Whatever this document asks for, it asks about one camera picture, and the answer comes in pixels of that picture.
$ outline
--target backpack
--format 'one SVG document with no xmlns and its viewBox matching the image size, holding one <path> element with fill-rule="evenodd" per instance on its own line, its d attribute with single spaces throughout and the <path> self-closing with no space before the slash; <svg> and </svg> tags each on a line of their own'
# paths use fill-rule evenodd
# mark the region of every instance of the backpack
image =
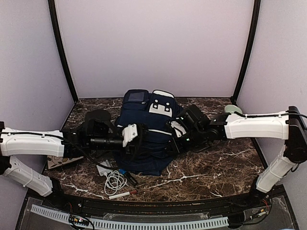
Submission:
<svg viewBox="0 0 307 230">
<path fill-rule="evenodd" d="M 123 154 L 114 152 L 117 164 L 135 174 L 160 176 L 162 170 L 174 157 L 168 152 L 173 134 L 166 124 L 174 121 L 182 110 L 174 96 L 165 91 L 155 90 L 149 93 L 147 90 L 129 90 L 126 92 L 115 126 L 121 128 L 138 123 L 145 125 L 148 129 L 138 150 L 140 154 L 127 159 L 123 157 Z"/>
</svg>

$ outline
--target white wall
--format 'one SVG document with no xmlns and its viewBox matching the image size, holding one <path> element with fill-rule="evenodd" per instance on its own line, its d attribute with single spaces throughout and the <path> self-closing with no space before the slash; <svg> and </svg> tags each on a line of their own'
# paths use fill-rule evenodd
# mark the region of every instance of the white wall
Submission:
<svg viewBox="0 0 307 230">
<path fill-rule="evenodd" d="M 0 121 L 22 130 L 61 128 L 73 101 L 47 0 L 0 0 Z M 41 171 L 44 157 L 20 157 Z M 0 230 L 13 230 L 26 189 L 0 176 Z"/>
<path fill-rule="evenodd" d="M 56 0 L 80 98 L 128 89 L 230 97 L 253 0 Z"/>
<path fill-rule="evenodd" d="M 263 0 L 255 43 L 238 105 L 247 113 L 307 114 L 307 1 Z M 282 141 L 260 139 L 271 162 Z M 307 164 L 284 180 L 300 229 L 307 229 Z"/>
</svg>

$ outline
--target black frame post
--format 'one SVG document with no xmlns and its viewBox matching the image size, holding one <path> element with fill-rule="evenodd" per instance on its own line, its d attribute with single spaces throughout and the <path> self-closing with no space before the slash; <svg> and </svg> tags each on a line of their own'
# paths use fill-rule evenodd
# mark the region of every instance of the black frame post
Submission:
<svg viewBox="0 0 307 230">
<path fill-rule="evenodd" d="M 73 81 L 71 78 L 71 72 L 69 70 L 65 51 L 64 51 L 64 46 L 63 46 L 63 42 L 62 42 L 60 30 L 59 30 L 59 22 L 58 22 L 58 17 L 57 17 L 56 5 L 55 5 L 54 0 L 48 0 L 48 4 L 49 4 L 50 17 L 51 17 L 51 22 L 52 22 L 52 27 L 53 27 L 53 33 L 54 33 L 54 37 L 56 39 L 56 43 L 58 47 L 59 57 L 61 59 L 62 67 L 64 70 L 64 74 L 65 74 L 65 78 L 66 78 L 69 90 L 71 92 L 71 96 L 74 102 L 76 103 L 79 99 L 78 99 L 76 89 L 73 85 Z"/>
<path fill-rule="evenodd" d="M 253 48 L 255 34 L 256 34 L 256 28 L 257 28 L 258 17 L 259 17 L 259 12 L 260 12 L 260 3 L 261 3 L 261 0 L 254 1 L 254 9 L 253 9 L 251 24 L 250 24 L 249 34 L 248 34 L 248 42 L 246 44 L 245 54 L 243 57 L 243 62 L 242 62 L 241 70 L 239 73 L 238 81 L 236 83 L 234 95 L 230 97 L 232 104 L 236 104 L 236 101 L 238 100 L 238 97 L 239 97 L 239 94 L 240 94 L 240 91 L 243 85 L 244 77 L 246 74 L 246 70 L 248 68 L 248 62 L 249 62 L 250 54 Z"/>
</svg>

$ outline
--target white cable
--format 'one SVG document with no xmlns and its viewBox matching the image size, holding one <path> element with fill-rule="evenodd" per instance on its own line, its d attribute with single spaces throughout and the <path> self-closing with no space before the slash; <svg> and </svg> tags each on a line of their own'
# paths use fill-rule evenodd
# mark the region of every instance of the white cable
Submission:
<svg viewBox="0 0 307 230">
<path fill-rule="evenodd" d="M 109 175 L 106 175 L 105 182 L 105 194 L 112 196 L 117 193 L 118 190 L 122 189 L 127 184 L 127 179 L 119 173 L 119 171 L 113 171 Z M 108 193 L 106 188 L 113 190 L 113 193 Z"/>
</svg>

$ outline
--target brown marble surface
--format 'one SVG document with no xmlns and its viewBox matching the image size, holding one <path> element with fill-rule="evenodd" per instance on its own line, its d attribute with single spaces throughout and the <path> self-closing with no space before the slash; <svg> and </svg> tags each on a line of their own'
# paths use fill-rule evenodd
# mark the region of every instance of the brown marble surface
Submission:
<svg viewBox="0 0 307 230">
<path fill-rule="evenodd" d="M 122 99 L 82 99 L 73 109 L 65 127 L 76 127 L 82 123 L 86 112 L 102 108 L 119 115 Z M 227 98 L 177 98 L 182 106 L 196 104 L 209 117 L 222 113 L 230 104 Z M 99 161 L 112 155 L 93 152 Z M 253 179 L 263 171 L 263 166 L 249 138 L 215 142 L 213 147 L 200 153 L 188 152 L 173 160 L 160 177 L 134 175 L 139 182 L 138 194 L 116 200 L 122 201 L 187 201 L 248 192 Z M 44 175 L 57 178 L 65 193 L 108 199 L 104 193 L 105 177 L 87 159 L 71 165 L 45 170 Z M 118 193 L 134 190 L 125 186 Z"/>
</svg>

